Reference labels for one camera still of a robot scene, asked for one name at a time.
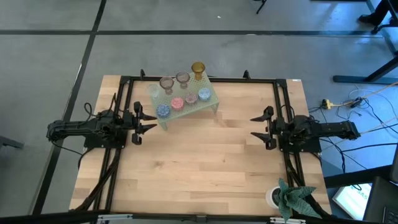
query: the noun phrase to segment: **wooden tabletop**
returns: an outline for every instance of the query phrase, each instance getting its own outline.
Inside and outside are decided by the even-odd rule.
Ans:
[[[119,79],[118,75],[104,76],[96,111],[109,108],[112,95],[118,91]],[[146,95],[146,87],[153,83],[134,82],[130,108],[140,101],[144,112],[154,115],[150,96]],[[287,84],[295,114],[308,114],[302,82],[287,80]],[[278,185],[279,177],[286,180],[283,155],[278,148],[266,150],[262,141],[250,135],[252,131],[263,133],[266,123],[249,121],[260,116],[266,106],[275,107],[272,85],[213,83],[213,86],[220,99],[217,114],[208,108],[168,122],[167,131],[158,125],[142,136],[141,146],[127,139],[112,212],[279,215],[278,210],[268,206],[265,194]],[[70,208],[79,206],[93,190],[103,155],[104,149],[94,149],[83,158]],[[313,193],[315,200],[331,212],[319,160],[308,153],[300,155],[306,185],[317,188]]]

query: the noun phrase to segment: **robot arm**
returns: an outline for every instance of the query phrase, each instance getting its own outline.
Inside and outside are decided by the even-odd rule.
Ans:
[[[288,152],[318,152],[314,146],[319,146],[320,137],[338,136],[341,139],[353,140],[361,136],[351,121],[319,123],[311,116],[297,115],[291,122],[286,123],[283,118],[271,121],[273,115],[273,107],[268,106],[262,116],[251,119],[257,122],[267,121],[266,134],[251,134],[261,139],[268,150],[277,146],[276,139],[273,138],[275,134],[278,135],[280,142],[284,143],[280,147]]]
[[[142,144],[139,136],[144,134],[156,124],[142,125],[141,120],[156,119],[142,112],[142,105],[134,103],[134,112],[125,112],[123,117],[112,110],[105,110],[97,116],[86,121],[54,121],[47,126],[47,138],[49,141],[58,141],[68,136],[84,136],[85,147],[124,147],[129,130],[134,130],[132,142]]]

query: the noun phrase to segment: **white pot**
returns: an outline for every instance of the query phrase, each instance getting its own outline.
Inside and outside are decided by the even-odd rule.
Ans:
[[[271,208],[274,208],[274,209],[278,209],[278,205],[276,205],[274,200],[272,199],[272,193],[277,189],[279,189],[279,186],[274,187],[273,189],[267,190],[267,193],[266,193],[267,203],[269,206],[271,206]]]

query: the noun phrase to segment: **small glass cup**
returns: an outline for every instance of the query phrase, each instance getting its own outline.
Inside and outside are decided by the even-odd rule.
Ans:
[[[147,87],[147,94],[150,95],[153,99],[157,99],[159,97],[159,90],[160,87],[158,86],[158,84],[150,84]]]
[[[186,89],[188,87],[188,81],[190,79],[188,72],[178,72],[175,79],[180,83],[181,89]]]
[[[167,95],[173,93],[174,80],[171,77],[163,77],[160,79],[160,86],[165,90]]]
[[[196,80],[201,80],[201,75],[205,71],[206,67],[205,64],[202,62],[195,62],[192,67],[192,71],[195,73],[195,79]]]

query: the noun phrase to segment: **gray floor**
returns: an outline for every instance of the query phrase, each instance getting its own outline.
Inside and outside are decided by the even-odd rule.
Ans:
[[[91,30],[100,2],[13,1],[0,2],[0,29]],[[268,0],[257,16],[258,2],[244,0],[118,0],[108,1],[100,30],[370,30],[356,18],[369,13],[363,2]],[[0,217],[29,213],[50,144],[45,138],[49,122],[59,119],[87,44],[87,35],[0,35],[0,135],[24,141],[23,150],[0,150]],[[96,37],[72,119],[85,119],[83,104],[95,104],[103,75],[172,75],[189,70],[202,60],[206,71],[218,77],[241,77],[249,70],[258,78],[302,79],[308,107],[323,98],[335,104],[357,88],[382,86],[333,83],[333,75],[368,75],[392,58],[379,36],[255,36],[255,35],[99,35]],[[393,71],[390,77],[397,76]],[[383,92],[395,106],[398,89]],[[394,117],[388,102],[370,98],[383,120]],[[352,114],[359,131],[377,126],[370,111]],[[325,111],[329,122],[341,121],[335,110]],[[313,114],[323,121],[320,113]],[[387,131],[366,134],[340,144],[342,149],[397,142]],[[80,150],[82,138],[69,138],[64,146]],[[322,143],[324,167],[333,175],[341,167],[337,151]],[[367,168],[392,162],[394,146],[348,152]],[[44,212],[67,211],[77,174],[78,156],[62,152],[45,203]],[[346,159],[346,170],[362,168]]]

